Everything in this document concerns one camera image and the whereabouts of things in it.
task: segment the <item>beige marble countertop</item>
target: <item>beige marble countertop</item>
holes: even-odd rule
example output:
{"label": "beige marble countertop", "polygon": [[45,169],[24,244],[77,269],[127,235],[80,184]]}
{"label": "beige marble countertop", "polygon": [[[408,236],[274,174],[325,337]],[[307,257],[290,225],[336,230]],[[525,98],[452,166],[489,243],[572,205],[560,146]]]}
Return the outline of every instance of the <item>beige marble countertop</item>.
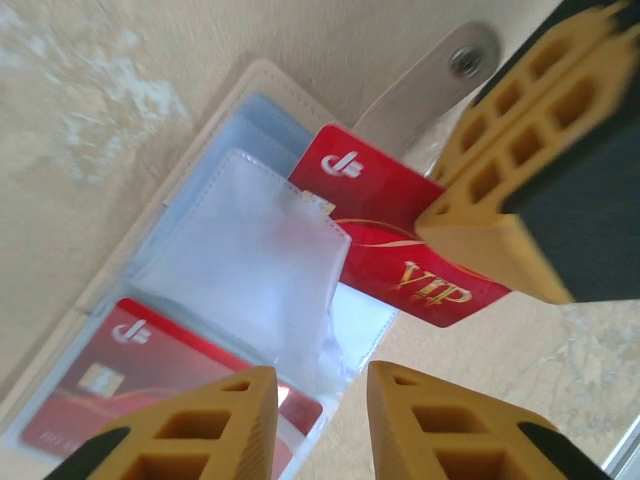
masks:
{"label": "beige marble countertop", "polygon": [[[454,27],[493,25],[508,56],[556,3],[0,2],[0,397],[250,58],[275,61],[353,124]],[[512,294],[446,330],[401,316],[375,356],[535,410],[601,462],[640,411],[639,319],[638,302]],[[301,478],[372,478],[364,385]],[[43,472],[15,467],[0,478]]]}
{"label": "beige marble countertop", "polygon": [[[533,410],[602,464],[640,411],[640,302],[551,306],[512,293],[440,330],[401,315],[374,354]],[[300,478],[372,479],[359,378]]]}

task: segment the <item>metal snap fastener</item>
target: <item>metal snap fastener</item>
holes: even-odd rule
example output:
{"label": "metal snap fastener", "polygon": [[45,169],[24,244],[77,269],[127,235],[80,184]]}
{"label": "metal snap fastener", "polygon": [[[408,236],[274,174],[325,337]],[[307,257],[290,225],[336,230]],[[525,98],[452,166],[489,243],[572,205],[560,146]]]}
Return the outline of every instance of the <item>metal snap fastener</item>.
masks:
{"label": "metal snap fastener", "polygon": [[476,46],[462,47],[451,56],[451,71],[456,77],[473,77],[482,65],[484,52]]}

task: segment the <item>card chip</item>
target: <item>card chip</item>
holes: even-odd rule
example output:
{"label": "card chip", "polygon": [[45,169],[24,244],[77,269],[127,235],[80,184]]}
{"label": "card chip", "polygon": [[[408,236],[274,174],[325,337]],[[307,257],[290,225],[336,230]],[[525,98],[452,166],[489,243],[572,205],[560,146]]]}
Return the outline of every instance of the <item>card chip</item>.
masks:
{"label": "card chip", "polygon": [[124,375],[100,363],[92,364],[78,382],[78,387],[104,398],[110,398],[124,380]]}

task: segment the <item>red vip card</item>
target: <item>red vip card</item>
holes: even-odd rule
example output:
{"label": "red vip card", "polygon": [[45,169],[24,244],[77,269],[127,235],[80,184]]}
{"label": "red vip card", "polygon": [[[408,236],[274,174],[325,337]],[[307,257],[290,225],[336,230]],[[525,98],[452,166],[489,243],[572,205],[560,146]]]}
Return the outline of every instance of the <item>red vip card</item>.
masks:
{"label": "red vip card", "polygon": [[[250,368],[132,299],[118,302],[23,430],[24,444],[66,458],[111,420]],[[273,478],[322,406],[278,385]]]}
{"label": "red vip card", "polygon": [[451,264],[413,233],[442,187],[340,127],[324,127],[289,181],[351,236],[340,280],[439,327],[509,290]]}

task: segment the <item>marble surface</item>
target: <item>marble surface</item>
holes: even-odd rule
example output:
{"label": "marble surface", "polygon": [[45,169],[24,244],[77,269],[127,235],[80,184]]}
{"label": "marble surface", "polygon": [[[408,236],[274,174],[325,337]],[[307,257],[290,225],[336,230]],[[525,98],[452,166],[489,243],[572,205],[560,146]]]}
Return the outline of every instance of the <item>marble surface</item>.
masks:
{"label": "marble surface", "polygon": [[[250,59],[353,124],[455,26],[490,23],[509,55],[556,3],[1,0],[0,397]],[[426,167],[446,131],[411,164]],[[602,461],[640,409],[639,318],[638,302],[513,294],[447,330],[401,316],[376,357],[536,410]],[[301,478],[372,478],[364,384]]]}
{"label": "marble surface", "polygon": [[[531,409],[601,464],[640,410],[640,302],[551,306],[513,293],[439,330],[401,315],[374,358]],[[356,380],[300,478],[371,479],[366,379]]]}

